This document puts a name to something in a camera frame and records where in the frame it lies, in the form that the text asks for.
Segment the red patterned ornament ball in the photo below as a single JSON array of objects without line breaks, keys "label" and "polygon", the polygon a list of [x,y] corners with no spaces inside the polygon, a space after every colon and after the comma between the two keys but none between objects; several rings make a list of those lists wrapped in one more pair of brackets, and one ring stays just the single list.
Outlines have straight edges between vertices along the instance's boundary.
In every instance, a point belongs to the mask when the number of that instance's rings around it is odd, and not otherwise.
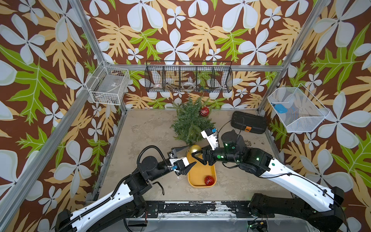
[{"label": "red patterned ornament ball", "polygon": [[207,117],[207,116],[209,116],[209,114],[210,114],[210,110],[207,106],[202,107],[199,111],[199,115],[201,117]]}]

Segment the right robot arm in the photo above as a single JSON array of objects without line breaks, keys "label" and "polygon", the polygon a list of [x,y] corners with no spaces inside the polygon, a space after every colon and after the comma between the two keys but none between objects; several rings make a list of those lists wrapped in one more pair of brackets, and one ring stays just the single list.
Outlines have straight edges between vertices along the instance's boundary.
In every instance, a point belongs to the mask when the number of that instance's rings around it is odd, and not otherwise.
[{"label": "right robot arm", "polygon": [[300,218],[322,232],[336,232],[347,224],[341,206],[344,191],[339,187],[325,187],[303,177],[269,153],[248,147],[234,130],[220,139],[215,129],[203,131],[202,136],[209,145],[190,154],[203,165],[232,163],[231,168],[270,180],[295,194],[295,198],[278,198],[255,193],[248,207],[256,217],[278,214]]}]

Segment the yellow plastic tray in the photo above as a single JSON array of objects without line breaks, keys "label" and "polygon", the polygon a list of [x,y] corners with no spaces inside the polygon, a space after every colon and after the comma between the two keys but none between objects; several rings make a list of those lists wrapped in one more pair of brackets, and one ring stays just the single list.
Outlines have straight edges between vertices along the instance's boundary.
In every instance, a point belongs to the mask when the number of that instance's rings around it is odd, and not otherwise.
[{"label": "yellow plastic tray", "polygon": [[[215,165],[202,165],[196,159],[194,159],[190,152],[187,153],[187,159],[190,163],[197,162],[196,165],[192,167],[192,169],[187,174],[189,184],[194,188],[210,188],[216,184],[217,176],[216,176],[216,169]],[[215,179],[215,183],[212,186],[206,186],[204,183],[204,179],[206,176],[212,176]]]}]

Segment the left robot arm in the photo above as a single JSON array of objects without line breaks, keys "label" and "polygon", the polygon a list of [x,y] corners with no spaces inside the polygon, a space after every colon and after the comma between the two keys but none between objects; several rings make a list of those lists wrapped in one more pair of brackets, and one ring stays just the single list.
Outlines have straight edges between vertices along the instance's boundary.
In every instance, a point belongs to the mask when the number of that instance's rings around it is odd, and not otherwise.
[{"label": "left robot arm", "polygon": [[122,178],[111,193],[80,210],[63,210],[57,216],[54,230],[100,232],[120,220],[141,217],[147,211],[143,194],[158,184],[157,179],[171,172],[187,175],[194,165],[186,157],[178,158],[175,148],[165,158],[157,146],[149,145],[140,152],[136,169]]}]

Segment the gold ornament ball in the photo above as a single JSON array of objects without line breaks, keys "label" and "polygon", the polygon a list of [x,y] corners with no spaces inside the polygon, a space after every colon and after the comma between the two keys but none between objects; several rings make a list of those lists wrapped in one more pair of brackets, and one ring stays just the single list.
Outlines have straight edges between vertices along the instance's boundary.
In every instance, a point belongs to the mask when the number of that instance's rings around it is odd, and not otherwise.
[{"label": "gold ornament ball", "polygon": [[192,145],[189,149],[190,154],[201,151],[202,148],[199,145]]}]

